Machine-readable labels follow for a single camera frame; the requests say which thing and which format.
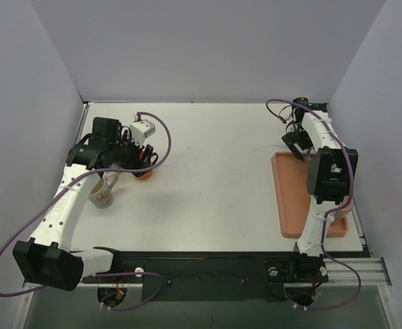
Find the orange mug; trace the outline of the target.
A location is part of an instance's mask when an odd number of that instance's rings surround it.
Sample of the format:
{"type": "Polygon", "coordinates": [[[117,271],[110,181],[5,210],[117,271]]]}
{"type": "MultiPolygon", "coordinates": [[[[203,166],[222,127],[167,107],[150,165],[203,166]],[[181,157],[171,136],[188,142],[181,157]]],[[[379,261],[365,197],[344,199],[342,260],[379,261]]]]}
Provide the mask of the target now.
{"type": "MultiPolygon", "coordinates": [[[[158,154],[157,154],[156,152],[153,152],[153,153],[151,154],[151,158],[150,158],[150,161],[149,161],[149,167],[152,167],[153,165],[155,165],[156,162],[158,161],[158,159],[159,159],[158,154]]],[[[137,180],[147,180],[147,179],[149,179],[152,175],[153,175],[153,172],[152,172],[152,171],[148,171],[148,172],[146,172],[146,173],[140,173],[140,174],[138,174],[138,175],[135,175],[135,178],[136,178],[137,180]]]]}

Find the beige patterned mug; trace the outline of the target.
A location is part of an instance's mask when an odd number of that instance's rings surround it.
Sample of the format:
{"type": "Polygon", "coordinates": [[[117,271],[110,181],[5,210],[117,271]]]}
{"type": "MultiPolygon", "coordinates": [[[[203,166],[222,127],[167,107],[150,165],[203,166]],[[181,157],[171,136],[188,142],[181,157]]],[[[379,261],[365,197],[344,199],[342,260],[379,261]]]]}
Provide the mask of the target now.
{"type": "Polygon", "coordinates": [[[106,172],[91,190],[88,200],[97,208],[107,208],[114,201],[112,189],[118,182],[119,173],[106,172]]]}

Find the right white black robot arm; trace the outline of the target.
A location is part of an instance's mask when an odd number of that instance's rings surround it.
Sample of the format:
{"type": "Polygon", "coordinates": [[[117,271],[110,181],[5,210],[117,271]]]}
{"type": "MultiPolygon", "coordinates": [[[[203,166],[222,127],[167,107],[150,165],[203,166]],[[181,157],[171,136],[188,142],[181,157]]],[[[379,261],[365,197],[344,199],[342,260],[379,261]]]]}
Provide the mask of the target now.
{"type": "Polygon", "coordinates": [[[290,102],[292,130],[282,141],[296,159],[304,161],[304,151],[315,151],[307,174],[310,209],[303,233],[297,241],[301,254],[320,257],[335,214],[351,203],[358,153],[339,139],[325,103],[310,103],[305,97],[290,102]]]}

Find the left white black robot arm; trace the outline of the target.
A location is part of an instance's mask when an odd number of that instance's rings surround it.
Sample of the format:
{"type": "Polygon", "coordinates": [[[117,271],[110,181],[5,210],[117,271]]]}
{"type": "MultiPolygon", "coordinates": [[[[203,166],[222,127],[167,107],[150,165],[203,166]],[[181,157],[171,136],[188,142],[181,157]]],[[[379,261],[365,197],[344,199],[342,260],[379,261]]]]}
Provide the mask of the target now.
{"type": "Polygon", "coordinates": [[[71,241],[93,188],[107,176],[102,169],[134,169],[137,176],[151,166],[153,147],[145,143],[155,132],[146,119],[128,126],[118,119],[96,117],[92,130],[68,152],[55,203],[27,241],[17,241],[12,254],[26,282],[72,291],[85,277],[99,274],[117,281],[122,264],[108,248],[71,251],[71,241]]]}

